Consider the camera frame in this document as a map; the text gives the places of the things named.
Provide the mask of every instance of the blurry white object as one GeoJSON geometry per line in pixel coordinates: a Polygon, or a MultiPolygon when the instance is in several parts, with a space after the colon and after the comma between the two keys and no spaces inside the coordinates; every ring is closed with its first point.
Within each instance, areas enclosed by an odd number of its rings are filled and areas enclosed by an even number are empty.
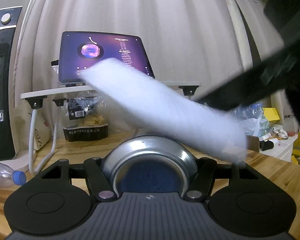
{"type": "Polygon", "coordinates": [[[127,111],[133,119],[126,121],[136,128],[149,127],[221,159],[246,155],[246,136],[234,117],[190,101],[119,60],[103,60],[82,76],[127,111]]]}

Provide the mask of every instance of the tablet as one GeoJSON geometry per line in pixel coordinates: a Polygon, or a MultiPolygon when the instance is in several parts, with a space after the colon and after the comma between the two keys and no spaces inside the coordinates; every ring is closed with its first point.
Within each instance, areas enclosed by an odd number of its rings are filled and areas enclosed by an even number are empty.
{"type": "Polygon", "coordinates": [[[82,72],[106,58],[116,58],[154,78],[138,36],[102,32],[63,32],[58,79],[62,84],[83,83],[82,72]]]}

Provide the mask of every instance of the yellow box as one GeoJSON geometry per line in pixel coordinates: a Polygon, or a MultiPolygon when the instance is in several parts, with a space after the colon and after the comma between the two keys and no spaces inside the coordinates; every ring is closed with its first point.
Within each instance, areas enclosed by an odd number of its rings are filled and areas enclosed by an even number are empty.
{"type": "Polygon", "coordinates": [[[272,108],[263,108],[264,115],[269,122],[275,123],[280,120],[280,116],[278,115],[277,109],[272,108]]]}

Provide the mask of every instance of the snack package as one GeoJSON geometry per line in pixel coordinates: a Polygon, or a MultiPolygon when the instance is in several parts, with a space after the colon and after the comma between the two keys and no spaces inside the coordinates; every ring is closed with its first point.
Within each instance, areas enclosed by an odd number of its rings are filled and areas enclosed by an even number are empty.
{"type": "Polygon", "coordinates": [[[108,124],[101,115],[103,97],[81,92],[63,106],[63,133],[69,142],[96,141],[108,137],[108,124]]]}

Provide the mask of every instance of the white shelf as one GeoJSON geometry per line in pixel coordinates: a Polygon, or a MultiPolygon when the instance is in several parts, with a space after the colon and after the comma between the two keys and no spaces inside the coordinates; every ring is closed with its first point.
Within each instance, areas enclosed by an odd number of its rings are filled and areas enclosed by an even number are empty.
{"type": "MultiPolygon", "coordinates": [[[[202,83],[198,81],[165,81],[161,82],[174,90],[179,89],[179,86],[201,86],[202,83]]],[[[94,91],[93,87],[85,86],[75,86],[75,87],[64,87],[64,88],[53,88],[47,90],[33,91],[28,93],[23,93],[20,95],[21,99],[40,97],[40,96],[50,96],[55,95],[55,97],[66,97],[68,93],[80,92],[80,91],[94,91]]]]}

